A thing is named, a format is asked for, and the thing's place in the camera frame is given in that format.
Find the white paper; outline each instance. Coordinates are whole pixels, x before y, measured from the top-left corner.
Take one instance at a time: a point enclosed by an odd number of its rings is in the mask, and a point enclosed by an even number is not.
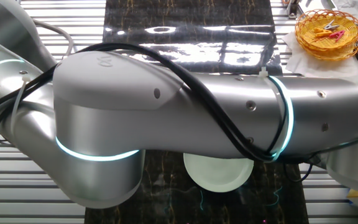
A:
[[[332,2],[336,6],[335,10],[347,12],[358,19],[358,0],[332,0]]]
[[[358,61],[355,57],[338,62],[319,60],[303,50],[296,40],[294,32],[284,36],[283,40],[292,50],[292,57],[289,59],[285,68],[293,73],[318,78],[358,75]]]

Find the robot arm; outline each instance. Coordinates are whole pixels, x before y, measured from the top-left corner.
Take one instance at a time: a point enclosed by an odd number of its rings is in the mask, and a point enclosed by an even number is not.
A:
[[[41,74],[0,45],[0,98],[22,85],[20,71],[31,79]],[[274,78],[284,103],[266,78],[194,75],[261,148],[272,142],[287,106],[285,128],[272,151],[282,157],[308,157],[358,139],[358,77]],[[174,73],[110,52],[62,61],[53,85],[22,102],[13,132],[10,124],[8,117],[0,133],[73,201],[92,208],[120,204],[137,190],[146,149],[243,157]],[[332,152],[331,173],[358,188],[358,144],[351,147]],[[343,161],[352,168],[346,176]]]

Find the red clip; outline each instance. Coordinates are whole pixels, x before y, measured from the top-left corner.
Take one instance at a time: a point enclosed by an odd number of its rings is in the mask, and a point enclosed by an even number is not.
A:
[[[341,30],[341,31],[338,31],[338,32],[335,32],[335,33],[332,33],[329,37],[337,37],[336,41],[335,42],[338,42],[339,39],[345,34],[345,31],[344,30]]]

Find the orange basket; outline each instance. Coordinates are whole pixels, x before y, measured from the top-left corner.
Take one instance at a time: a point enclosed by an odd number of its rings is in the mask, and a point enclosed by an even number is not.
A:
[[[336,38],[317,38],[314,29],[322,29],[332,20],[332,26],[339,25],[333,32],[344,30],[344,35],[338,41]],[[321,60],[344,60],[354,56],[358,51],[358,19],[346,12],[306,12],[296,22],[295,35],[303,49]]]

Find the black marble surface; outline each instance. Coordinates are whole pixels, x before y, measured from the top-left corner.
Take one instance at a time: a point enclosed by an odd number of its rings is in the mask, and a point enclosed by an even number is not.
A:
[[[291,166],[289,173],[299,176],[297,166]],[[87,208],[85,223],[302,224],[308,219],[301,183],[289,182],[281,164],[255,162],[244,185],[213,193],[192,181],[183,154],[148,151],[134,196],[113,208]]]
[[[103,37],[149,47],[192,72],[267,66],[282,74],[269,0],[108,0]]]
[[[107,0],[105,42],[141,44],[193,72],[282,73],[269,0]],[[155,63],[134,52],[125,54]],[[290,175],[300,177],[297,165]],[[142,183],[126,202],[86,209],[94,223],[308,223],[301,183],[282,164],[255,162],[249,180],[232,192],[213,193],[187,174],[183,154],[147,151]]]

